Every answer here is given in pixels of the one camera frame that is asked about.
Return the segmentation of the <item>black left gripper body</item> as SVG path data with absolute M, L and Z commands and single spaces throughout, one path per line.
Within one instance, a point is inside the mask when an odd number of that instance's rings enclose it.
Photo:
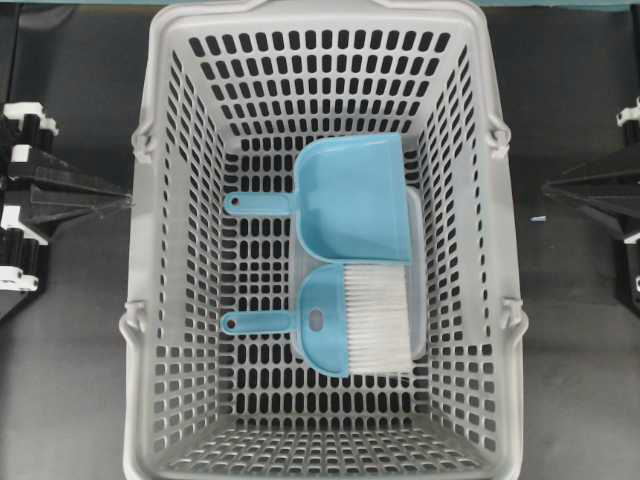
M 10 175 L 25 167 L 29 155 L 51 151 L 58 135 L 56 121 L 39 102 L 1 105 L 1 318 L 7 320 L 46 289 L 48 237 L 28 218 L 35 192 L 33 180 Z

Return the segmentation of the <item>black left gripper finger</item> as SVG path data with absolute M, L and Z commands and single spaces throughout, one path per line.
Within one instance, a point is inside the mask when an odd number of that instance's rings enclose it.
M 16 228 L 51 236 L 62 222 L 131 206 L 131 194 L 123 187 L 35 147 L 14 149 Z

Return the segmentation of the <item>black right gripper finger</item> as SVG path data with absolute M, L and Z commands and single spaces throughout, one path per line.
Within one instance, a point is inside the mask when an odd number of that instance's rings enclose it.
M 546 182 L 543 193 L 601 224 L 616 239 L 624 240 L 624 214 L 629 188 L 621 182 L 623 158 L 582 163 Z

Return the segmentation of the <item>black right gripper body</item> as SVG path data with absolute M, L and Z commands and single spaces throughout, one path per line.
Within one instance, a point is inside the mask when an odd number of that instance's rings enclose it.
M 629 188 L 625 196 L 624 240 L 628 270 L 628 285 L 632 305 L 639 304 L 639 98 L 616 116 L 622 128 L 625 148 L 622 151 L 624 168 L 622 184 Z

